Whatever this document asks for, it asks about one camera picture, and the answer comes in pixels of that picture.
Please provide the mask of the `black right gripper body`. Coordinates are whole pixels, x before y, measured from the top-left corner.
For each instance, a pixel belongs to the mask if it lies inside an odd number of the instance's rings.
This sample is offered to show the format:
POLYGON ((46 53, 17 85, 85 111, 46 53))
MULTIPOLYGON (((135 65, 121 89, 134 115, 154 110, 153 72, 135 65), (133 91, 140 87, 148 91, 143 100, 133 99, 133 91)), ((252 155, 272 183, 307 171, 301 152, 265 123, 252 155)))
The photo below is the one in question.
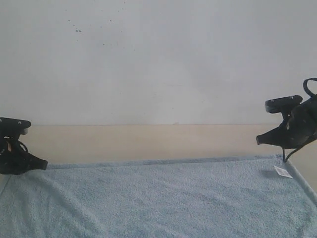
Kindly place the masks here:
POLYGON ((310 97, 294 107, 285 126, 284 149, 296 149, 310 140, 317 131, 317 97, 310 97))

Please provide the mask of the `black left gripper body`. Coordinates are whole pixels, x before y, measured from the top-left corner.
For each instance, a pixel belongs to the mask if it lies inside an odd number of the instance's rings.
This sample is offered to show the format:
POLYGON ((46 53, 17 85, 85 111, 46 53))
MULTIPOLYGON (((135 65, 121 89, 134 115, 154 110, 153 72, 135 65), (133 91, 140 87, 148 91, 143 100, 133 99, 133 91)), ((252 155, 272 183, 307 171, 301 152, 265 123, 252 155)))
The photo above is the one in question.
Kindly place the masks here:
POLYGON ((28 149, 19 140, 0 139, 0 173, 20 175, 31 169, 28 149))

